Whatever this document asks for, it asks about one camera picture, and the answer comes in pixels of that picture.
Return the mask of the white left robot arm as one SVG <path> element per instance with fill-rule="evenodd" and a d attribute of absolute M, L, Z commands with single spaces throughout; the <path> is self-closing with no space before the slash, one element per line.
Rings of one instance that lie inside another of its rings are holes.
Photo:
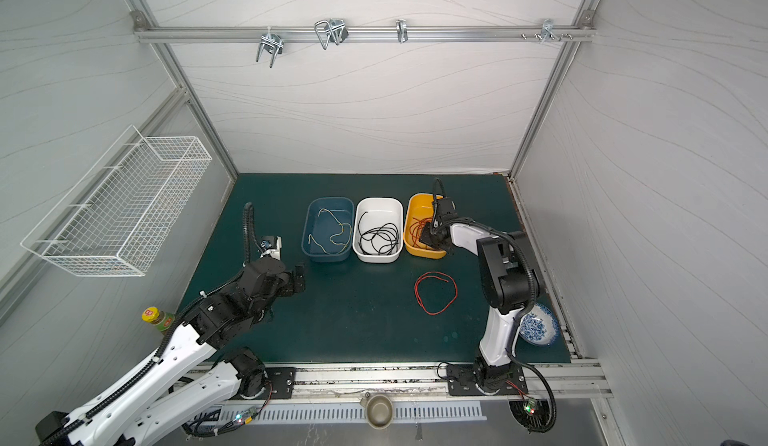
<path fill-rule="evenodd" d="M 216 403 L 270 396 L 273 382 L 249 348 L 224 355 L 183 387 L 177 382 L 204 359 L 249 332 L 274 302 L 306 289 L 305 269 L 271 256 L 191 302 L 156 350 L 95 398 L 54 411 L 35 427 L 43 445 L 154 445 Z"/>

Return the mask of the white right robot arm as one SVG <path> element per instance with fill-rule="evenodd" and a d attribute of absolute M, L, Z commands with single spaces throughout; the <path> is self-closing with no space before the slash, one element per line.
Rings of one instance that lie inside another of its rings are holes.
<path fill-rule="evenodd" d="M 431 217 L 421 234 L 425 244 L 442 250 L 458 247 L 478 259 L 488 316 L 472 377 L 480 391 L 497 393 L 522 368 L 516 354 L 519 330 L 523 317 L 537 301 L 539 282 L 511 234 L 459 216 L 448 197 L 434 194 L 431 207 Z"/>

